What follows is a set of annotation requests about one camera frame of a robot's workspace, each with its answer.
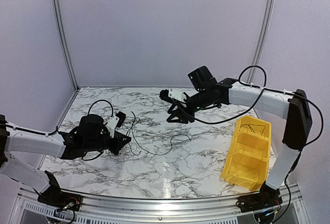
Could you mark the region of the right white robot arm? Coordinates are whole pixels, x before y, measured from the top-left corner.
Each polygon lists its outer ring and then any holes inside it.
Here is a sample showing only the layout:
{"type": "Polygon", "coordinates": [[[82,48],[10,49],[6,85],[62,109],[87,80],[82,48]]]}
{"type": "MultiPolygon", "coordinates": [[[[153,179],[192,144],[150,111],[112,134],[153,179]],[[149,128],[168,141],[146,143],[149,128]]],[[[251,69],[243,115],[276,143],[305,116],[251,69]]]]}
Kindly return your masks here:
{"type": "Polygon", "coordinates": [[[248,111],[255,110],[258,117],[264,117],[276,128],[282,128],[282,148],[276,148],[277,159],[263,184],[265,189],[255,197],[261,208],[275,200],[274,189],[278,189],[294,170],[308,144],[312,127],[311,102],[301,89],[293,92],[270,89],[225,78],[191,96],[175,89],[165,89],[159,97],[172,105],[168,111],[168,122],[216,125],[219,122],[202,120],[196,113],[211,106],[235,105],[246,107],[248,111]]]}

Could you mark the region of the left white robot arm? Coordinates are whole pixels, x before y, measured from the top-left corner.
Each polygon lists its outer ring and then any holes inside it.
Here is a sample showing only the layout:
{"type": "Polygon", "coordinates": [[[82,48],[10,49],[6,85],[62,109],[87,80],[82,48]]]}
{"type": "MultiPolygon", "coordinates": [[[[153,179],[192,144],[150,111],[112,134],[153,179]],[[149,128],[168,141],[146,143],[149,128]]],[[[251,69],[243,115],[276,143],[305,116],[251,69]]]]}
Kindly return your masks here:
{"type": "Polygon", "coordinates": [[[109,150],[118,155],[131,138],[119,133],[126,115],[119,112],[108,123],[96,114],[80,119],[70,132],[44,133],[1,120],[1,174],[44,194],[54,206],[65,202],[65,194],[52,173],[41,171],[13,155],[13,152],[44,154],[61,160],[83,158],[89,152],[109,150]]]}

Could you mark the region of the yellow plastic bin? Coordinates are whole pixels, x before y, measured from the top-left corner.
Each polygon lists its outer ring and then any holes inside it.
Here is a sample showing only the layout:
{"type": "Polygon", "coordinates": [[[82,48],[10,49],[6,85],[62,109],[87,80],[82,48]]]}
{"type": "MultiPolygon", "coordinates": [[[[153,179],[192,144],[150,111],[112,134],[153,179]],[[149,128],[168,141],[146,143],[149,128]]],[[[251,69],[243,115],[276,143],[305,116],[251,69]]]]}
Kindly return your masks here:
{"type": "Polygon", "coordinates": [[[237,120],[220,178],[254,192],[265,182],[270,161],[271,124],[252,116],[237,120]]]}

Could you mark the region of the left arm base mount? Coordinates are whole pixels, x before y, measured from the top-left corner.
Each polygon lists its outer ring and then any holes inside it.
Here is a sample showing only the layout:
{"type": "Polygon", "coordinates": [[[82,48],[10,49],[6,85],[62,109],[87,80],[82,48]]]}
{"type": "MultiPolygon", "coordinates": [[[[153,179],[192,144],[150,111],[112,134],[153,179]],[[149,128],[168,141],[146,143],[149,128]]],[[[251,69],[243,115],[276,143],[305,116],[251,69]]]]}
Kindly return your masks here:
{"type": "Polygon", "coordinates": [[[45,171],[45,173],[48,177],[49,187],[44,192],[38,193],[37,201],[40,203],[58,207],[60,209],[64,209],[65,206],[72,203],[73,206],[71,206],[70,208],[74,211],[79,211],[82,196],[78,194],[64,192],[60,188],[55,176],[47,170],[45,171]]]}

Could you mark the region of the right aluminium frame post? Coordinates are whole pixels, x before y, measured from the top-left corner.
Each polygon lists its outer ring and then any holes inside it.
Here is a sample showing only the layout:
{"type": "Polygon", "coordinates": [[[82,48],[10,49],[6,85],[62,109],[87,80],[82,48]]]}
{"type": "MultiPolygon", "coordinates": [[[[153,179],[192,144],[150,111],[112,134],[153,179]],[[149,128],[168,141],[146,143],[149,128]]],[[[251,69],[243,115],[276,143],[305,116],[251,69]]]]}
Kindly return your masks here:
{"type": "Polygon", "coordinates": [[[252,60],[253,66],[260,64],[263,46],[265,44],[267,33],[269,31],[269,27],[270,27],[270,23],[271,23],[271,19],[272,19],[274,4],[275,4],[275,0],[266,1],[266,7],[265,7],[265,12],[264,12],[264,16],[263,16],[263,20],[262,20],[262,24],[261,24],[260,34],[259,34],[259,38],[257,41],[256,49],[254,52],[254,57],[252,60]]]}

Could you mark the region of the aluminium frame post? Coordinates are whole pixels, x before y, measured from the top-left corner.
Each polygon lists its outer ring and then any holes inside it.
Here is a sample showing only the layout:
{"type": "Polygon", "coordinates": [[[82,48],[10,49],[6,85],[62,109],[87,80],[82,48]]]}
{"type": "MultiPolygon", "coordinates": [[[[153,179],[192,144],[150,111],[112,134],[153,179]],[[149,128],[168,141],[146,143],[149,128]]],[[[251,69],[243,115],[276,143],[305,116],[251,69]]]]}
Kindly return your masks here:
{"type": "Polygon", "coordinates": [[[263,16],[263,20],[262,20],[262,24],[261,24],[260,34],[259,34],[259,38],[257,41],[256,49],[254,52],[254,57],[252,60],[253,66],[260,64],[263,46],[265,44],[267,33],[269,31],[269,27],[270,27],[270,23],[271,23],[271,19],[272,19],[274,4],[275,4],[275,0],[266,1],[266,7],[265,7],[265,12],[264,12],[264,16],[263,16]]]}
{"type": "Polygon", "coordinates": [[[65,65],[67,67],[69,79],[71,82],[71,85],[74,89],[74,91],[79,90],[79,85],[75,76],[74,68],[73,68],[73,63],[70,55],[70,50],[68,47],[67,43],[67,38],[65,36],[65,29],[64,29],[64,23],[62,20],[62,14],[61,14],[61,9],[60,9],[60,0],[52,0],[53,2],[53,9],[54,9],[54,15],[55,15],[55,23],[59,35],[59,41],[60,41],[60,46],[62,49],[62,53],[64,56],[64,61],[65,65]]]}

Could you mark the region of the aluminium front rail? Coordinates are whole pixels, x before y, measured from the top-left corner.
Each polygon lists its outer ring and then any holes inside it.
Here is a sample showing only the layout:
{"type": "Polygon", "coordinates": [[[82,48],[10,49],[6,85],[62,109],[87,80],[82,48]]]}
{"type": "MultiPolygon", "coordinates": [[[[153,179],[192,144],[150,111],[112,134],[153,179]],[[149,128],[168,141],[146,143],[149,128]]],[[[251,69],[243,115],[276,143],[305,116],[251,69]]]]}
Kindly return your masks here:
{"type": "Polygon", "coordinates": [[[280,188],[282,203],[242,212],[238,196],[195,199],[139,199],[82,193],[80,209],[56,213],[56,208],[37,201],[37,194],[21,186],[9,223],[261,223],[261,216],[275,214],[276,223],[310,223],[297,184],[280,188]]]}

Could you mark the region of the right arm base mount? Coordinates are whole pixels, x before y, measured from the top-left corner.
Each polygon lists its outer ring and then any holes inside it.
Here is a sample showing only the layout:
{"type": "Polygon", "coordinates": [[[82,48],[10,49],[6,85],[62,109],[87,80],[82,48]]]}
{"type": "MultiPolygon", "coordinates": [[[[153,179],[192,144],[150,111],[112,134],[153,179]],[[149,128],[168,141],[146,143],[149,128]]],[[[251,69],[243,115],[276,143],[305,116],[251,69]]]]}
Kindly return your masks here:
{"type": "Polygon", "coordinates": [[[242,213],[245,213],[279,206],[282,203],[283,200],[279,189],[273,189],[263,184],[259,192],[238,197],[236,207],[242,213]]]}

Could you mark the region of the left aluminium frame post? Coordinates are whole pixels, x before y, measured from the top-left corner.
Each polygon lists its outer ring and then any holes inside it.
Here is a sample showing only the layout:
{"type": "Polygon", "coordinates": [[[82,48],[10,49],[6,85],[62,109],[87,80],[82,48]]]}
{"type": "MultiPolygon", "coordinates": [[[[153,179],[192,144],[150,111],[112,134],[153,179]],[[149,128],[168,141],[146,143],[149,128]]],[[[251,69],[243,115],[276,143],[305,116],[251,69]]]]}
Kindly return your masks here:
{"type": "Polygon", "coordinates": [[[64,29],[64,23],[62,20],[62,14],[61,14],[61,9],[60,9],[60,0],[52,0],[53,2],[53,9],[54,9],[54,15],[55,15],[55,23],[59,35],[59,41],[60,41],[60,46],[62,49],[62,53],[64,56],[64,61],[65,65],[67,67],[69,79],[71,82],[71,85],[74,89],[74,91],[79,90],[79,85],[75,76],[74,68],[73,68],[73,63],[70,55],[70,50],[68,47],[67,43],[67,38],[65,36],[65,29],[64,29]]]}

